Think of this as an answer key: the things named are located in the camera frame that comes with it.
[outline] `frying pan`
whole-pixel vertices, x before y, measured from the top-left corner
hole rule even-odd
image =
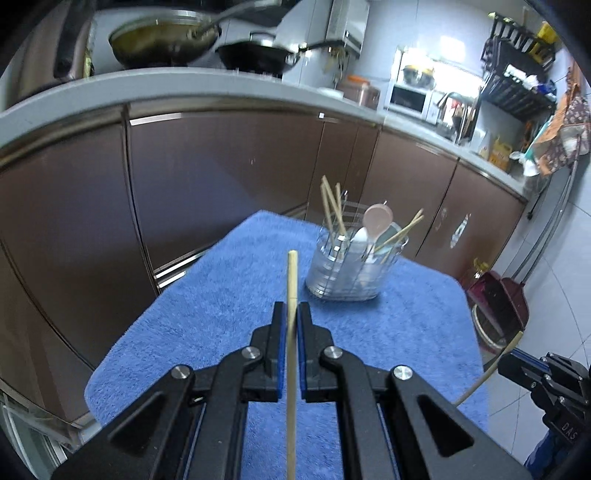
[[[213,47],[222,32],[218,25],[221,21],[280,3],[281,0],[252,0],[218,15],[178,10],[140,18],[115,30],[109,43],[115,58],[127,69],[185,66]]]
[[[323,41],[311,45],[303,44],[298,50],[290,50],[275,43],[275,35],[253,31],[249,40],[229,43],[219,47],[216,52],[228,70],[241,70],[281,77],[291,70],[305,52],[324,47],[342,47],[338,40]]]

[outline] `chopstick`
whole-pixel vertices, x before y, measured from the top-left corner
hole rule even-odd
[[[339,182],[337,182],[335,185],[335,191],[336,191],[336,204],[339,207],[339,212],[342,215],[343,214],[343,206],[340,204],[340,183]]]
[[[421,214],[422,210],[419,210],[417,212],[417,214],[414,216],[414,218],[412,219],[412,221],[406,226],[404,227],[402,230],[400,230],[398,233],[395,233],[393,236],[391,236],[390,238],[388,238],[383,244],[381,244],[379,247],[376,247],[374,250],[374,253],[377,253],[378,251],[380,251],[382,248],[384,248],[386,245],[389,245],[391,243],[396,243],[398,240],[400,240],[402,237],[404,237],[407,233],[409,233],[409,231],[416,225],[418,224],[421,220],[423,220],[423,218],[425,217],[424,215]]]
[[[335,232],[332,228],[332,218],[330,217],[330,207],[329,207],[329,200],[326,196],[326,189],[324,188],[324,184],[320,184],[320,194],[322,195],[322,205],[324,207],[324,217],[326,218],[326,226],[329,229],[329,237],[330,237],[330,245],[332,249],[335,249]]]
[[[507,347],[503,350],[503,352],[497,357],[497,359],[495,360],[495,362],[488,368],[488,370],[486,372],[484,372],[480,378],[478,380],[476,380],[476,382],[460,397],[458,398],[453,405],[455,407],[460,406],[462,403],[464,403],[464,401],[470,396],[472,395],[476,390],[478,390],[478,388],[485,382],[487,381],[491,375],[493,373],[496,372],[496,369],[499,368],[499,360],[501,359],[501,357],[503,355],[508,354],[509,352],[511,352],[519,343],[519,341],[521,340],[521,337],[523,337],[523,332],[519,331],[517,332],[517,335],[515,335],[513,337],[513,340],[510,341],[509,345],[507,345]]]
[[[329,181],[326,179],[326,175],[322,175],[322,185],[324,185],[324,189],[326,190],[326,194],[328,195],[330,205],[332,209],[335,211],[336,221],[339,224],[339,231],[341,235],[347,235],[347,230],[345,228],[345,224],[343,223],[343,213],[340,211],[336,200],[335,195],[330,188]]]
[[[287,480],[296,480],[297,251],[287,254]]]

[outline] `blue table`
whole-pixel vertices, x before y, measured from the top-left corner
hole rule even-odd
[[[366,364],[390,369],[406,364],[448,400],[482,374],[466,297],[441,273],[400,259],[383,293],[362,303],[332,303],[305,286],[318,226],[258,212],[216,244],[171,285],[113,346],[93,373],[85,397],[106,424],[177,364],[203,368],[247,345],[252,330],[271,321],[273,303],[285,299],[287,252],[299,252],[300,301],[313,321],[332,331],[335,344]],[[487,398],[480,388],[462,412],[486,431]],[[297,478],[342,478],[333,404],[297,410]],[[251,403],[242,479],[285,478],[285,398]]]

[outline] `glass utensil holder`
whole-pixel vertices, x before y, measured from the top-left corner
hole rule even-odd
[[[306,277],[306,287],[323,300],[362,301],[376,297],[388,270],[396,263],[408,242],[405,236],[395,244],[380,247],[401,228],[392,223],[374,244],[364,235],[362,220],[367,206],[342,202],[345,234],[335,215],[331,216],[333,234],[325,219],[312,263]]]

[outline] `brown cabinet door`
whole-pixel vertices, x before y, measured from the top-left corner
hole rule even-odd
[[[345,190],[348,191],[348,199],[359,203],[363,193],[363,185],[368,176],[369,165],[374,156],[375,144],[378,140],[379,130],[375,127],[360,126],[351,153],[351,161],[347,169]]]
[[[320,194],[322,176],[326,175],[334,188],[337,183],[344,189],[347,169],[353,153],[358,126],[350,122],[325,122],[322,129],[320,148],[316,158],[314,176],[308,195],[308,211],[306,220],[322,223],[324,207]]]
[[[478,258],[492,265],[524,204],[480,174],[458,165],[417,262],[460,280]]]
[[[287,113],[193,113],[131,129],[135,202],[152,267],[204,248],[257,210],[306,202],[322,122]]]
[[[388,201],[394,221],[407,225],[422,208],[424,219],[409,234],[404,256],[414,258],[441,205],[457,160],[417,140],[389,132],[378,138],[361,203]]]
[[[155,299],[129,202],[124,131],[62,140],[0,175],[0,234],[27,291],[97,366]]]
[[[1,250],[0,291],[0,378],[62,420],[84,415],[90,368],[39,314]]]

